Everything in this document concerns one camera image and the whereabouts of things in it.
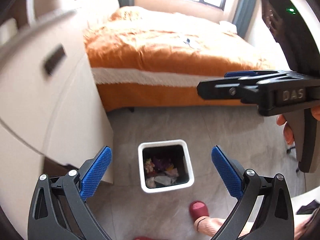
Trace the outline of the trash inside bin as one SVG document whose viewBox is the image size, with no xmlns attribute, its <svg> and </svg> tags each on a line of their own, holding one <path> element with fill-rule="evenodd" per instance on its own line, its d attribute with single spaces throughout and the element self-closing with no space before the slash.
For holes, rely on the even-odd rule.
<svg viewBox="0 0 320 240">
<path fill-rule="evenodd" d="M 171 159 L 156 157 L 144 160 L 145 184 L 149 189 L 167 187 L 176 184 L 179 177 L 177 167 Z"/>
</svg>

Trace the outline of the white square trash bin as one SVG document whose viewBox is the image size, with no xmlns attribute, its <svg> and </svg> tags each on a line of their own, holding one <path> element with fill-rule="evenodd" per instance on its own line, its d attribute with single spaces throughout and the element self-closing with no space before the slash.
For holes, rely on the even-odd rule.
<svg viewBox="0 0 320 240">
<path fill-rule="evenodd" d="M 141 143 L 138 164 L 145 193 L 185 189 L 195 181 L 188 146 L 181 139 Z"/>
</svg>

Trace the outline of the teal curtain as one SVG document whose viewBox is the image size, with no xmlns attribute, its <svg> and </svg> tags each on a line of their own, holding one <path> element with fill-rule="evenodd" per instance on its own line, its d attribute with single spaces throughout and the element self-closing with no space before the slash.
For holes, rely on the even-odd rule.
<svg viewBox="0 0 320 240">
<path fill-rule="evenodd" d="M 237 33 L 242 38 L 244 38 L 247 33 L 256 1 L 257 0 L 238 0 L 232 23 L 236 26 Z"/>
</svg>

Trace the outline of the red slipper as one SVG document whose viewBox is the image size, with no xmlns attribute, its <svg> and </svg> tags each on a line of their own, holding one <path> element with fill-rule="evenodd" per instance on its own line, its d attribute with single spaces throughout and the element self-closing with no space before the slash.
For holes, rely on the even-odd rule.
<svg viewBox="0 0 320 240">
<path fill-rule="evenodd" d="M 204 202 L 196 200 L 189 205 L 189 214 L 193 222 L 201 217 L 209 217 L 208 207 Z"/>
</svg>

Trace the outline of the white bedside cabinet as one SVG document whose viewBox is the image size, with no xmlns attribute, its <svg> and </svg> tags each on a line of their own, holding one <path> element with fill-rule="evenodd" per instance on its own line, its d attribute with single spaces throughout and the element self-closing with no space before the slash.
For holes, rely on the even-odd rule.
<svg viewBox="0 0 320 240">
<path fill-rule="evenodd" d="M 75 11 L 56 10 L 1 46 L 1 120 L 33 150 L 74 167 L 113 145 L 82 28 Z"/>
</svg>

